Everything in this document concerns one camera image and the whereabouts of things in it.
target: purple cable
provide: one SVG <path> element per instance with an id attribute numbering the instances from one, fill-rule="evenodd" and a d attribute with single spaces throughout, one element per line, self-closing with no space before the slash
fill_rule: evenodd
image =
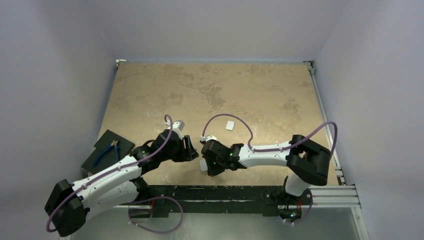
<path id="1" fill-rule="evenodd" d="M 116 172 L 116 171 L 120 171 L 120 169 L 124 169 L 124 168 L 127 168 L 127 167 L 130 167 L 130 166 L 133 166 L 133 165 L 136 165 L 136 164 L 139 164 L 139 163 L 141 163 L 141 162 L 144 162 L 144 161 L 146 161 L 146 160 L 148 160 L 148 159 L 150 159 L 150 158 L 152 158 L 153 156 L 155 156 L 159 151 L 161 151 L 164 147 L 165 147 L 165 145 L 168 143 L 168 141 L 169 141 L 169 139 L 171 138 L 171 133 L 172 133 L 172 130 L 173 130 L 173 120 L 172 120 L 172 117 L 169 115 L 169 114 L 165 114 L 165 117 L 164 117 L 164 119 L 165 119 L 165 122 L 167 122 L 167 119 L 169 119 L 169 122 L 170 122 L 170 125 L 169 125 L 169 133 L 168 133 L 168 136 L 166 136 L 166 139 L 165 139 L 165 141 L 163 142 L 163 144 L 156 150 L 156 151 L 154 151 L 152 154 L 150 154 L 150 155 L 148 155 L 147 157 L 145 157 L 145 158 L 143 158 L 143 159 L 140 159 L 140 160 L 138 160 L 138 161 L 135 161 L 135 162 L 131 162 L 131 163 L 127 163 L 127 164 L 124 164 L 124 165 L 122 165 L 120 168 L 118 168 L 118 167 L 116 167 L 116 168 L 113 168 L 113 169 L 111 169 L 111 170 L 109 170 L 109 171 L 106 171 L 106 172 L 104 172 L 104 173 L 102 173 L 102 174 L 100 174 L 100 175 L 98 175 L 98 176 L 96 176 L 96 177 L 94 177 L 93 179 L 91 179 L 91 180 L 89 180 L 87 183 L 86 183 L 86 185 L 87 186 L 89 186 L 89 185 L 91 185 L 92 183 L 94 183 L 94 182 L 96 182 L 97 180 L 99 180 L 99 179 L 101 179 L 101 178 L 103 178 L 103 177 L 105 177 L 105 176 L 107 176 L 107 175 L 109 175 L 109 174 L 111 174 L 111 173 L 114 173 L 114 172 Z M 69 201 L 71 198 L 73 198 L 75 195 L 77 195 L 79 192 L 81 192 L 82 190 L 84 189 L 84 186 L 81 186 L 81 187 L 79 187 L 79 188 L 77 188 L 73 193 L 71 193 L 69 196 L 67 196 L 54 210 L 53 210 L 53 212 L 50 214 L 50 216 L 48 217 L 48 220 L 47 220 L 47 224 L 45 225 L 45 230 L 47 231 L 47 232 L 49 232 L 49 233 L 53 233 L 53 232 L 55 232 L 56 231 L 56 229 L 50 229 L 50 223 L 52 222 L 52 220 L 53 220 L 53 217 L 58 213 L 58 211 L 59 211 L 59 209 L 67 202 L 67 201 Z M 181 209 L 181 221 L 182 221 L 182 219 L 183 219 L 183 216 L 182 216 L 182 214 L 183 214 L 183 209 L 182 208 L 180 208 Z"/>
<path id="2" fill-rule="evenodd" d="M 135 221 L 133 221 L 133 219 L 131 219 L 131 216 L 130 216 L 130 211 L 128 211 L 129 221 L 134 226 L 139 227 L 141 229 L 144 229 L 144 230 L 149 231 L 149 232 L 154 233 L 154 234 L 169 234 L 169 233 L 175 231 L 181 225 L 181 223 L 183 222 L 183 217 L 184 217 L 183 207 L 181 206 L 181 204 L 177 200 L 173 199 L 172 197 L 168 197 L 168 196 L 157 196 L 157 197 L 152 197 L 152 198 L 149 198 L 149 199 L 146 199 L 146 200 L 142 200 L 142 201 L 133 201 L 133 202 L 131 202 L 131 204 L 142 204 L 142 203 L 150 202 L 150 201 L 153 201 L 153 200 L 156 200 L 156 199 L 168 199 L 168 200 L 171 200 L 174 203 L 176 203 L 176 205 L 179 207 L 179 210 L 181 212 L 181 217 L 179 218 L 179 221 L 176 224 L 176 226 L 174 226 L 173 228 L 171 228 L 169 230 L 166 230 L 166 231 L 153 230 L 153 229 L 147 228 L 147 227 L 142 226 L 142 225 L 136 223 Z"/>
<path id="3" fill-rule="evenodd" d="M 326 121 L 326 122 L 324 122 L 323 124 L 321 124 L 319 127 L 317 127 L 314 131 L 312 131 L 309 135 L 307 135 L 307 136 L 306 136 L 306 137 L 304 137 L 302 140 L 300 140 L 300 141 L 296 142 L 296 143 L 295 143 L 295 144 L 293 144 L 293 145 L 290 145 L 290 146 L 287 146 L 287 147 L 282 147 L 282 148 L 254 149 L 254 148 L 252 147 L 252 145 L 251 145 L 251 142 L 252 142 L 252 140 L 253 140 L 253 132 L 252 132 L 251 128 L 250 128 L 250 127 L 248 126 L 248 124 L 247 124 L 245 121 L 243 121 L 240 117 L 235 116 L 235 115 L 233 115 L 233 114 L 229 114 L 229 113 L 221 113 L 221 114 L 217 114 L 217 115 L 215 115 L 215 116 L 211 117 L 211 118 L 209 119 L 209 121 L 207 121 L 206 125 L 204 126 L 204 129 L 203 129 L 203 132 L 202 132 L 202 137 L 204 137 L 204 136 L 205 136 L 206 128 L 208 127 L 209 123 L 210 123 L 210 122 L 211 122 L 214 118 L 219 117 L 219 116 L 228 116 L 228 117 L 235 118 L 235 119 L 239 120 L 241 123 L 243 123 L 243 124 L 246 126 L 247 130 L 249 130 L 249 133 L 250 133 L 250 138 L 249 138 L 249 140 L 247 141 L 247 146 L 248 146 L 248 147 L 249 147 L 249 149 L 250 149 L 250 150 L 252 150 L 253 152 L 258 152 L 258 153 L 274 152 L 274 151 L 281 151 L 281 152 L 282 152 L 282 151 L 285 151 L 285 150 L 289 150 L 289 149 L 295 148 L 295 147 L 297 147 L 297 146 L 299 146 L 299 145 L 303 144 L 304 142 L 308 141 L 308 140 L 309 140 L 312 136 L 314 136 L 314 135 L 315 135 L 315 134 L 316 134 L 319 130 L 321 130 L 323 127 L 325 127 L 325 126 L 326 126 L 326 125 L 328 125 L 328 124 L 332 124 L 332 125 L 334 126 L 334 140 L 333 140 L 333 144 L 332 144 L 332 146 L 331 146 L 330 158 L 333 156 L 333 153 L 334 153 L 334 150 L 335 150 L 335 147 L 336 147 L 336 142 L 337 142 L 337 133 L 338 133 L 337 124 L 336 124 L 335 122 L 333 122 L 333 121 Z"/>

